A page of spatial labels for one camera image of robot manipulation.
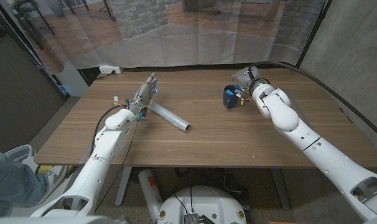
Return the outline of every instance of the screw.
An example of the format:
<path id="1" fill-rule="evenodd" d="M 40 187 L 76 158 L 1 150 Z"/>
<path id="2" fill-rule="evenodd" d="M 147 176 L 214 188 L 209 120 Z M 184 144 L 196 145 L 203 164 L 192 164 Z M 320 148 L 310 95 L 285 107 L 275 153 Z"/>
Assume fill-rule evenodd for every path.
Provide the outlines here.
<path id="1" fill-rule="evenodd" d="M 165 212 L 165 210 L 160 211 L 160 212 L 159 212 L 159 218 L 164 219 L 165 217 L 166 217 L 166 212 Z"/>
<path id="2" fill-rule="evenodd" d="M 238 210 L 237 216 L 238 216 L 238 218 L 243 219 L 245 217 L 245 214 L 242 210 Z"/>

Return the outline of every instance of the jeans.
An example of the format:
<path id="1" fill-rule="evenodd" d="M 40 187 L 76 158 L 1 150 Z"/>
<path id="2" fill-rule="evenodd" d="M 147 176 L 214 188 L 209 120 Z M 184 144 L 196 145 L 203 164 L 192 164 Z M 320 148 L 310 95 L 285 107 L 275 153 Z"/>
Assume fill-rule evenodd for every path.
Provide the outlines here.
<path id="1" fill-rule="evenodd" d="M 11 203 L 37 204 L 48 188 L 47 174 L 35 174 L 29 166 L 0 153 L 0 217 L 7 215 Z"/>

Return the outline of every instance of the curtain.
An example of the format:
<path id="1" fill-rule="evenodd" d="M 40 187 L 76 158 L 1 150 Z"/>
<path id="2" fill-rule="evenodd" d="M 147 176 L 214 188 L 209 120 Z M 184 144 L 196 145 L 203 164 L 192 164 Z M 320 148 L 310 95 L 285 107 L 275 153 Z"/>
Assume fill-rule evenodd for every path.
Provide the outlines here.
<path id="1" fill-rule="evenodd" d="M 50 73 L 278 60 L 295 64 L 322 0 L 0 0 Z"/>

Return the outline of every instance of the brick wall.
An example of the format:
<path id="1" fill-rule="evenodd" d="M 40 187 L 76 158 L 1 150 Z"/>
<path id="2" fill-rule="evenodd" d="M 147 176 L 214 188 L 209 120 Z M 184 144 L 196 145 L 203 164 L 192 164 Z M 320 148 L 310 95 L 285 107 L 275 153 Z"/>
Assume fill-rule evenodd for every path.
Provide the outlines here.
<path id="1" fill-rule="evenodd" d="M 286 7 L 274 44 L 302 52 L 324 0 L 293 0 Z"/>
<path id="2" fill-rule="evenodd" d="M 171 0 L 111 0 L 122 37 L 131 39 L 166 25 L 165 1 Z"/>

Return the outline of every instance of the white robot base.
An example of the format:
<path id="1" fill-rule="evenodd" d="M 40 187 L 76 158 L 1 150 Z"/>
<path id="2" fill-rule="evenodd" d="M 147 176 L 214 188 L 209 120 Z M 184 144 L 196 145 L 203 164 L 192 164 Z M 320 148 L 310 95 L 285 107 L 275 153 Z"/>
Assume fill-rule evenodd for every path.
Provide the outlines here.
<path id="1" fill-rule="evenodd" d="M 190 187 L 170 196 L 161 206 L 157 223 L 246 224 L 246 219 L 241 204 L 228 193 L 214 187 L 194 186 L 191 196 Z"/>

